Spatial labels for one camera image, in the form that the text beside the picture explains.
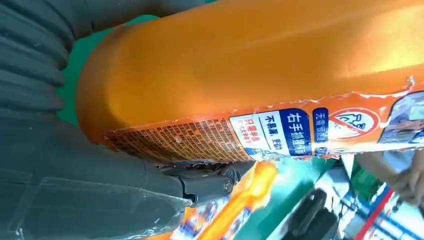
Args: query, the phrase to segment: orange label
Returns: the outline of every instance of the orange label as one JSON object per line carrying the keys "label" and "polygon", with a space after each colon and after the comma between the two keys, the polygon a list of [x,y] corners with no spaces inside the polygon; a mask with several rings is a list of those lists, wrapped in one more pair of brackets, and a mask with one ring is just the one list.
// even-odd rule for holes
{"label": "orange label", "polygon": [[227,163],[421,147],[423,85],[389,95],[350,93],[109,131],[131,155],[163,163]]}

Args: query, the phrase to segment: orange bottle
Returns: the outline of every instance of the orange bottle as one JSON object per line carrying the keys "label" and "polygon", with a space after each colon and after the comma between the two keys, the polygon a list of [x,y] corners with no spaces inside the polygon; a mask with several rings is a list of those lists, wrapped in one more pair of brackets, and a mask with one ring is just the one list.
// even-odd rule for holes
{"label": "orange bottle", "polygon": [[163,162],[418,147],[391,121],[424,90],[423,16],[424,0],[223,0],[121,27],[81,74],[80,126]]}

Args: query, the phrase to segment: black machine part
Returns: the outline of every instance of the black machine part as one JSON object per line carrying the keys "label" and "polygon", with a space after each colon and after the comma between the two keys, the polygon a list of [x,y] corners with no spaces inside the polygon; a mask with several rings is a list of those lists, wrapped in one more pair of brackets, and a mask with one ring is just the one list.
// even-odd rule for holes
{"label": "black machine part", "polygon": [[315,215],[324,208],[326,199],[327,193],[321,189],[315,189],[309,193],[291,217],[288,231],[293,236],[305,234]]}
{"label": "black machine part", "polygon": [[316,213],[304,234],[294,235],[288,232],[282,240],[332,240],[338,227],[338,217],[323,208]]}

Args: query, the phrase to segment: warning icon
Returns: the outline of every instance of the warning icon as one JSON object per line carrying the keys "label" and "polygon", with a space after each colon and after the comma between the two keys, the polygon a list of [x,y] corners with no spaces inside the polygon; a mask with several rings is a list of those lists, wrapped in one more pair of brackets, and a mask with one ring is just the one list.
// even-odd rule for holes
{"label": "warning icon", "polygon": [[347,108],[329,116],[328,135],[331,139],[352,139],[365,136],[379,125],[379,116],[365,108]]}

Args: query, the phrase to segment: finger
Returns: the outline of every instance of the finger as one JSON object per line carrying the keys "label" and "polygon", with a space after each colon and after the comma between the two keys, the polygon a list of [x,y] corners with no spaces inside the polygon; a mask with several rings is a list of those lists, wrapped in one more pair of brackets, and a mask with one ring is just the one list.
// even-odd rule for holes
{"label": "finger", "polygon": [[408,184],[409,184],[409,180],[410,180],[410,173],[409,171],[404,171],[402,173],[400,173],[397,176],[397,179],[393,185],[393,189],[394,190],[403,190],[405,189]]}
{"label": "finger", "polygon": [[423,203],[424,198],[424,173],[421,173],[415,189],[415,197],[418,200],[418,204]]}
{"label": "finger", "polygon": [[415,192],[416,192],[416,189],[417,189],[417,183],[418,183],[418,180],[420,179],[420,176],[421,176],[421,172],[420,172],[420,171],[413,171],[413,172],[410,174],[410,176],[409,176],[409,181],[408,181],[409,189],[410,189],[413,193],[415,193]]}
{"label": "finger", "polygon": [[402,199],[404,202],[409,203],[410,205],[418,205],[418,201],[415,196],[400,196],[400,199]]}

